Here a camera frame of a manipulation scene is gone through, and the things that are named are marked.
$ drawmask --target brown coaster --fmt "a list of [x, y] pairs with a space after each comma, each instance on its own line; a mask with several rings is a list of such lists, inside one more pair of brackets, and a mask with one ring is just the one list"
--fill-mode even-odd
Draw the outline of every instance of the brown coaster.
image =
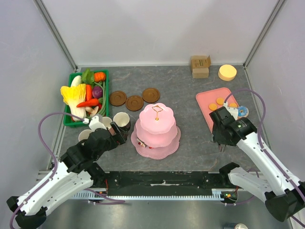
[[126, 107], [130, 111], [138, 111], [144, 105], [142, 97], [138, 95], [132, 95], [126, 100]]
[[160, 99], [160, 92], [156, 88], [147, 88], [142, 93], [142, 98], [147, 103], [155, 103]]
[[112, 106], [122, 106], [126, 102], [126, 94], [122, 91], [112, 92], [110, 95], [110, 104]]

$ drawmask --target blue donut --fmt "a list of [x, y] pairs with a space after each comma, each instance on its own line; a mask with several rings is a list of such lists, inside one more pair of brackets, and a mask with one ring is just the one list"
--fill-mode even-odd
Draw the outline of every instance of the blue donut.
[[245, 106], [239, 106], [238, 108], [238, 116], [239, 117], [245, 117], [248, 115], [249, 110]]

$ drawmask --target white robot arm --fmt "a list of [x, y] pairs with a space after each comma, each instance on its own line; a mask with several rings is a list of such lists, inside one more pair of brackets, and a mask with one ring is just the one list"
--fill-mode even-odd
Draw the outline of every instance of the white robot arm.
[[228, 184], [242, 187], [258, 197], [279, 221], [286, 220], [305, 207], [300, 196], [300, 192], [305, 193], [305, 183], [281, 163], [265, 142], [259, 142], [257, 129], [249, 119], [243, 117], [236, 120], [225, 106], [211, 112], [210, 117], [213, 120], [213, 141], [219, 146], [238, 146], [267, 180], [247, 173], [235, 163], [229, 163], [220, 169]]
[[111, 128], [104, 126], [100, 115], [93, 117], [89, 123], [93, 131], [89, 138], [71, 146], [61, 156], [52, 178], [50, 177], [54, 169], [24, 195], [10, 197], [7, 200], [13, 212], [20, 208], [16, 214], [16, 221], [21, 228], [39, 227], [49, 214], [74, 194], [93, 185], [103, 185], [105, 173], [94, 161], [105, 151], [127, 141], [130, 123], [124, 126], [124, 130], [114, 122], [110, 123], [110, 126]]

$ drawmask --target cardboard box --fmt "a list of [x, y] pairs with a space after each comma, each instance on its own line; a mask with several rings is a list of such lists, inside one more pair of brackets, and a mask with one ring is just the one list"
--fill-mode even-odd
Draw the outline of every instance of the cardboard box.
[[192, 75], [194, 79], [208, 78], [209, 68], [194, 68]]
[[192, 56], [191, 69], [193, 78], [208, 78], [210, 65], [210, 56]]
[[194, 68], [208, 68], [211, 65], [210, 56], [192, 56], [191, 67]]

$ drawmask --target white mug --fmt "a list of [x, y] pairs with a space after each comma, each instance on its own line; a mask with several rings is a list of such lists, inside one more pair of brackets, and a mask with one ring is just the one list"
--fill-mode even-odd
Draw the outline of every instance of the white mug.
[[130, 130], [130, 117], [125, 112], [119, 112], [113, 117], [113, 121], [118, 125], [120, 129], [122, 129], [125, 132], [128, 132]]
[[110, 125], [110, 123], [112, 123], [112, 119], [111, 119], [111, 118], [109, 118], [109, 117], [103, 117], [103, 118], [102, 118], [102, 123], [104, 124], [104, 126], [105, 126], [106, 128], [111, 129], [111, 125]]
[[78, 141], [86, 140], [89, 137], [89, 134], [91, 134], [93, 131], [92, 130], [83, 130], [80, 132], [78, 135]]

